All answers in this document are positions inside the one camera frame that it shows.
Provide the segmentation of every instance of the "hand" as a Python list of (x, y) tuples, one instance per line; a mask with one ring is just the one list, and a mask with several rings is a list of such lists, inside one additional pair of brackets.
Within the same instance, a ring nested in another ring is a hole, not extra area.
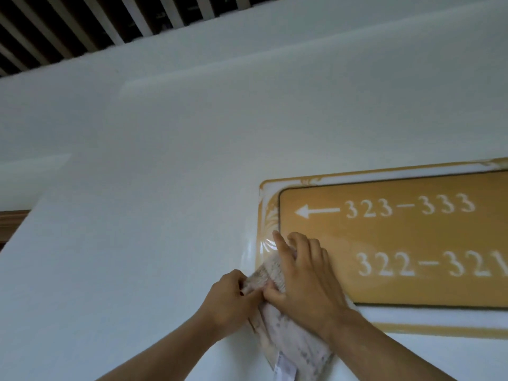
[(270, 282), (264, 289), (265, 299), (297, 324), (327, 341), (329, 331), (344, 312), (350, 310), (333, 274), (327, 250), (321, 248), (317, 239), (291, 233), (288, 239), (296, 248), (295, 260), (279, 232), (273, 232), (273, 239), (280, 254), (285, 293), (280, 293)]
[(212, 322), (217, 340), (237, 331), (264, 300), (262, 289), (246, 296), (240, 293), (240, 285), (246, 279), (240, 270), (223, 275), (219, 282), (213, 284), (196, 313)]

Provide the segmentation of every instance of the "right hand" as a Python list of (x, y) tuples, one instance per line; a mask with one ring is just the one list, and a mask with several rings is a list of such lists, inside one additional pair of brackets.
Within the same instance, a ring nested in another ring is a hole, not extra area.
[(298, 325), (327, 341), (330, 329), (351, 311), (333, 274), (327, 250), (321, 248), (317, 239), (291, 233), (288, 240), (296, 248), (295, 260), (278, 231), (273, 232), (273, 239), (280, 255), (285, 293), (269, 282), (263, 292), (265, 299)]

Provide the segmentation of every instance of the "cleaning cloth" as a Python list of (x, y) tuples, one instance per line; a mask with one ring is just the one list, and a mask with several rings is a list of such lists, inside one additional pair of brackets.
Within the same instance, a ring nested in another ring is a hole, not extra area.
[[(245, 280), (242, 292), (247, 295), (262, 288), (272, 280), (280, 292), (285, 291), (284, 276), (277, 253), (269, 256), (261, 266)], [(355, 305), (346, 296), (349, 307)], [(316, 381), (325, 369), (333, 352), (313, 333), (308, 332), (268, 302), (263, 302), (250, 318), (251, 326), (265, 357), (272, 369), (282, 352), (298, 369), (296, 380)]]

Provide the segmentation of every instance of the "wooden trim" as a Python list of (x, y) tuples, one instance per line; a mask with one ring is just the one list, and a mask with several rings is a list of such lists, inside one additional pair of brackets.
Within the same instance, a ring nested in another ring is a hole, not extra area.
[(7, 242), (25, 220), (30, 210), (0, 212), (0, 242)]

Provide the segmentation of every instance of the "ceiling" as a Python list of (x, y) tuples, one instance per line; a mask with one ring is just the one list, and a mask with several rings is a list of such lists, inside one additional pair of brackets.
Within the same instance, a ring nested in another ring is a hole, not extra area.
[(0, 77), (272, 0), (0, 0)]

